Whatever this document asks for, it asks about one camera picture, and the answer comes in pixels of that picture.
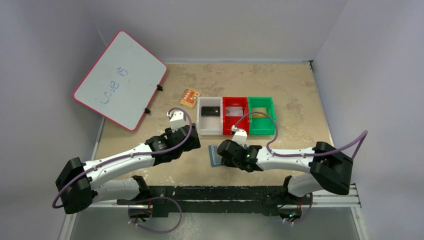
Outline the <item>green plastic bin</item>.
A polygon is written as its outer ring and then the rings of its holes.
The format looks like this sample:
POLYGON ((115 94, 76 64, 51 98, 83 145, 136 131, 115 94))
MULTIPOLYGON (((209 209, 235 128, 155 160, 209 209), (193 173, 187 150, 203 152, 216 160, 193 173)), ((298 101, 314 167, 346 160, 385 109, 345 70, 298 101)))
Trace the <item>green plastic bin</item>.
POLYGON ((261 136, 274 135, 276 130, 274 123, 277 122, 277 119, 273 99, 271 97, 249 96, 247 100, 249 112, 251 112, 252 108, 263 107, 267 109, 267 115, 273 119, 272 121, 267 116, 263 118, 252 118, 250 114, 250 134, 261 136))

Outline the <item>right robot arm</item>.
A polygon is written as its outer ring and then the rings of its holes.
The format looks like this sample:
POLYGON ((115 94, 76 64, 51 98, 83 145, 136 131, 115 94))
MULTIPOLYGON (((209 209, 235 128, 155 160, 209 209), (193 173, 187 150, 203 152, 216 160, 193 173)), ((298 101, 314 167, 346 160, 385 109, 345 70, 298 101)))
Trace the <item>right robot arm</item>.
POLYGON ((246 172, 288 170, 301 174, 287 177, 280 196, 288 204, 306 194, 326 190, 336 195, 350 192, 353 160, 330 144, 318 141, 304 149, 271 149, 264 146, 241 146, 224 140, 216 150, 221 165, 246 172))

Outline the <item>red plastic bin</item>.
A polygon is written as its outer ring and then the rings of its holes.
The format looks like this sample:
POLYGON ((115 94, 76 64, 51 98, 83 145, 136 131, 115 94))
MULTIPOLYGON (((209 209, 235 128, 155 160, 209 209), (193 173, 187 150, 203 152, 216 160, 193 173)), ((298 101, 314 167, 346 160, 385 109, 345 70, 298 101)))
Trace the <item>red plastic bin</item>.
POLYGON ((237 129, 243 129, 249 132, 250 119, 245 117, 240 123, 236 124, 242 116, 248 113, 248 98, 247 97, 234 97, 224 96, 222 98, 222 110, 223 110, 223 124, 222 134, 231 135, 232 127, 235 126, 237 129))

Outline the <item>blue card holder wallet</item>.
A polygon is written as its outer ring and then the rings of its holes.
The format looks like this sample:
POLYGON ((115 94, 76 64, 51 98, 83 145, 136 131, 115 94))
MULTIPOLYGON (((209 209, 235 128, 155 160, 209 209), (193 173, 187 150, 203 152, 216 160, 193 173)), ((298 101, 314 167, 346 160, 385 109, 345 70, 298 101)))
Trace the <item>blue card holder wallet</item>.
POLYGON ((213 144, 208 146, 210 164, 212 167, 226 166, 236 168, 233 159, 237 162, 243 153, 246 153, 247 145, 242 147, 231 140, 224 140, 220 144, 213 144))

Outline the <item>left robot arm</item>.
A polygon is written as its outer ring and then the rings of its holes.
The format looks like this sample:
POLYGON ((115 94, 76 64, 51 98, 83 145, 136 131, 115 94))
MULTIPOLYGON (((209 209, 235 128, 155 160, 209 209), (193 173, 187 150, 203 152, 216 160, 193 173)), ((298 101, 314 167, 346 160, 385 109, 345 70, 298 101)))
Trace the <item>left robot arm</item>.
POLYGON ((178 159, 182 153, 201 147, 197 126, 192 123, 173 132, 153 136, 130 150, 111 157, 82 162, 79 157, 67 161, 55 180, 58 194, 54 209, 63 208, 70 215, 86 209, 94 202, 106 199, 105 189, 116 177, 178 159))

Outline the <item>white plastic bin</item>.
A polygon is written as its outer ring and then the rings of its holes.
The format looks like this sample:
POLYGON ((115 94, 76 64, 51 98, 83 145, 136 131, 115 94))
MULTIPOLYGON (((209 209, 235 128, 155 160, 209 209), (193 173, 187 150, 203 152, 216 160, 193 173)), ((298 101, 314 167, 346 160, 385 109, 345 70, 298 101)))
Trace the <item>white plastic bin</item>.
POLYGON ((223 98, 222 97, 199 97, 197 103, 196 126, 201 136, 219 136, 223 135, 223 98), (201 116, 201 107, 218 106, 221 115, 201 116))

